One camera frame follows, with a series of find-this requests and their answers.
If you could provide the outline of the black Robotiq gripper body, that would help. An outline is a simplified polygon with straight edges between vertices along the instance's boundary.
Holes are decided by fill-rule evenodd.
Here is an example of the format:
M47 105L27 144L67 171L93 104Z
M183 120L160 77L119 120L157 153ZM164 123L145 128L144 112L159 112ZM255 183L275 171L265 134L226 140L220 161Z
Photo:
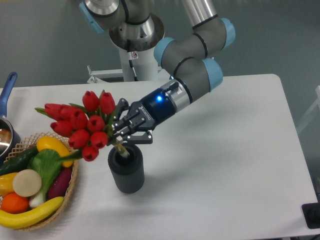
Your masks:
M156 126L172 117L176 108L165 90L158 88L129 107L124 117L131 132L154 130Z

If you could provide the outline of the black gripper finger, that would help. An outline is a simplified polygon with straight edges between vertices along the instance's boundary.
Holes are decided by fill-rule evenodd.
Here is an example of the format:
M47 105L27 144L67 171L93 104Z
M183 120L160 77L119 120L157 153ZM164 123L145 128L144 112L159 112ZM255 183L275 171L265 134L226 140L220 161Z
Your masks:
M107 143L109 145L128 143L133 145L148 145L153 143L153 135L151 130L138 132L138 134L121 135L123 131L116 132Z
M112 125L114 128L118 128L123 124L124 121L121 118L121 116L122 116L122 113L124 111L127 111L128 109L129 109L128 101L124 98L121 98L117 103L115 112L113 113L113 117L112 117Z

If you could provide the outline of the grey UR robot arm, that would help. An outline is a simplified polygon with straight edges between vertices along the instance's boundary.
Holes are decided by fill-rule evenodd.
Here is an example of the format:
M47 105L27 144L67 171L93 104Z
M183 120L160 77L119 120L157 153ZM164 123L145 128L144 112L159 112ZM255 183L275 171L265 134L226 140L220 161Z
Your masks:
M79 8L98 33L108 32L118 48L126 82L151 81L159 69L170 80L128 103L120 99L112 119L111 144L151 144L152 130L177 112L211 92L223 81L213 56L233 43L233 24L220 18L211 0L185 0L192 35L183 41L165 37L162 21L148 0L83 0Z

